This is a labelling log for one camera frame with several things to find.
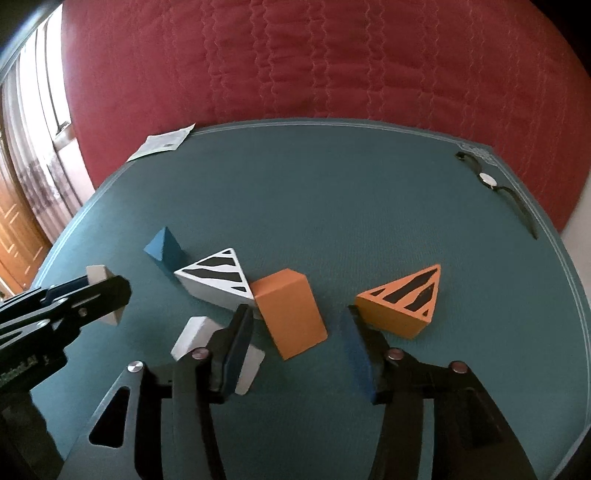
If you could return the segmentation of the small white triangular block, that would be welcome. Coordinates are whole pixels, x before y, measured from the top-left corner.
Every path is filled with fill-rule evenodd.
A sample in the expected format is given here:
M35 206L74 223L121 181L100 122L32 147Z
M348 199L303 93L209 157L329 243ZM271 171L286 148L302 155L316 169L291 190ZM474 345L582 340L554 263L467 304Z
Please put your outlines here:
M86 267L86 276L90 286L101 286L98 296L92 301L91 313L96 320L118 326L125 306L120 303L120 295L114 288L104 285L104 282L115 277L114 273L105 265L89 265Z

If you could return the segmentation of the white striped prism block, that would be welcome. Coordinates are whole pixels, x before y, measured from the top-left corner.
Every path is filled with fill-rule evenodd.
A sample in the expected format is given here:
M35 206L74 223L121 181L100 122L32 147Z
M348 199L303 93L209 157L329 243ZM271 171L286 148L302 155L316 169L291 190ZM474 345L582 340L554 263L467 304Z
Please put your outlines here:
M208 341L211 340L212 335L221 329L221 325L206 316L190 317L170 351L172 358L178 361L192 350L205 347ZM266 356L266 353L263 350L256 348L255 345L249 345L238 378L238 384L235 387L235 394L243 396L249 392L250 386L256 379L256 374L259 373L264 356Z

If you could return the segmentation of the orange black striped triangle block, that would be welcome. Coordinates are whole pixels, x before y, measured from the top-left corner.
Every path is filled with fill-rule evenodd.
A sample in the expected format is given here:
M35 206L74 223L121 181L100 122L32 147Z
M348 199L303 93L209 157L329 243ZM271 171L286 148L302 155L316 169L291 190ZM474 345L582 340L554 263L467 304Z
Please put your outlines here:
M414 339L432 322L441 279L436 264L356 295L367 324L404 339Z

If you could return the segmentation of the orange rectangular block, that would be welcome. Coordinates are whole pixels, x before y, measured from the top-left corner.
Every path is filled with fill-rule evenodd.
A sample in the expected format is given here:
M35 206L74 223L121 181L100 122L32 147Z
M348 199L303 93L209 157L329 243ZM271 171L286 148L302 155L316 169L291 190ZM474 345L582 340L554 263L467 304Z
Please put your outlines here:
M254 281L250 289L283 360L328 339L306 275L283 269Z

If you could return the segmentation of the patterned curtain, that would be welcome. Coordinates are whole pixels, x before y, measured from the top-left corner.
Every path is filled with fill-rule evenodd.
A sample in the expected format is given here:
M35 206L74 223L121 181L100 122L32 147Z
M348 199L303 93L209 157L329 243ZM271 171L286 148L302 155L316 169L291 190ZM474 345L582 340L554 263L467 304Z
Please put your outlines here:
M95 188L72 125L58 132L42 106L36 49L25 47L1 88L9 159L42 232L54 243Z

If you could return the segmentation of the blue triangular block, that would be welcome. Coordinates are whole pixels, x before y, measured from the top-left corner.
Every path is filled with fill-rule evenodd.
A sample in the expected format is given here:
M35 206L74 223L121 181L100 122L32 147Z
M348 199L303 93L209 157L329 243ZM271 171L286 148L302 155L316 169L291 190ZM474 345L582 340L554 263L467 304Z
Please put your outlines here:
M183 267L187 262L187 256L171 231L164 226L145 245L146 253L167 275L173 276L174 272Z

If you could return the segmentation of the white black striped triangle block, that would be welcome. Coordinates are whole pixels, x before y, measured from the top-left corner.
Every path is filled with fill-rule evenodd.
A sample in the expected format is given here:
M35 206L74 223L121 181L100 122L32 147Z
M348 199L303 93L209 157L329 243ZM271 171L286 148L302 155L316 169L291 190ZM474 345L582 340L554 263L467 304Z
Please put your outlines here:
M238 256L226 248L174 272L193 297L228 310L246 304L256 309L256 300Z

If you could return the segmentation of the white paper leaflet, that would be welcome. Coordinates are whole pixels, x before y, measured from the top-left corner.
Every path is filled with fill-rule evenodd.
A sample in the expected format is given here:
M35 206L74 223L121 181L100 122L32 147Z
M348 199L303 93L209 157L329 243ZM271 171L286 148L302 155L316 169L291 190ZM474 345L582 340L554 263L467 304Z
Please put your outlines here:
M193 129L194 124L191 124L190 126L178 130L157 135L148 135L145 141L127 159L127 162L135 161L141 157L156 153L175 151L190 135Z

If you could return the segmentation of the green table mat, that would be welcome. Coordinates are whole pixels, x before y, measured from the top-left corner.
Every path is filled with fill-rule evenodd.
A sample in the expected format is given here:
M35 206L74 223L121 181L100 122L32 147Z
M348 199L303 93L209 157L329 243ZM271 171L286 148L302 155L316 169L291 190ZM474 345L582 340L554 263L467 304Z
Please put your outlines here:
M121 323L85 327L33 400L67 454L128 363L170 360L192 316L228 310L190 296L145 253L168 228L190 261L232 248L249 280L307 276L329 337L280 358L263 323L249 393L212 413L231 479L363 479L383 410L360 389L339 322L356 294L440 265L432 323L391 337L419 360L466 362L541 479L590 421L590 311L559 234L497 157L486 187L457 158L466 144L381 124L280 121L190 135L125 164L79 211L36 277L59 284L103 264L127 278Z

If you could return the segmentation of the black wristwatch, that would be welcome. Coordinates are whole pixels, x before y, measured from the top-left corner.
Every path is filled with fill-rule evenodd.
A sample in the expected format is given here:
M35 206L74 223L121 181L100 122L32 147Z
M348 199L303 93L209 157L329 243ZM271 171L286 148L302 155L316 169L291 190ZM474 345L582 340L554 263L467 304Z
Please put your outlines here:
M515 203L516 207L520 211L520 215L523 217L524 224L527 226L528 231L534 239L538 239L538 231L533 214L530 212L522 197L511 187L501 185L492 175L486 173L480 161L471 153L465 151L458 151L455 157L467 164L470 169L475 173L476 177L481 184L486 186L489 190L495 193L508 195Z

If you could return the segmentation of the red quilted bedspread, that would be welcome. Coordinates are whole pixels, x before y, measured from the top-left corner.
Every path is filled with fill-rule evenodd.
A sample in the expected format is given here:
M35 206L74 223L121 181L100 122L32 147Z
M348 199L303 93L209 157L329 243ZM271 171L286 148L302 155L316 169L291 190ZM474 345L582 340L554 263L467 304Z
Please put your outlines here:
M67 1L90 180L151 134L356 118L485 144L563 229L590 169L590 78L529 1Z

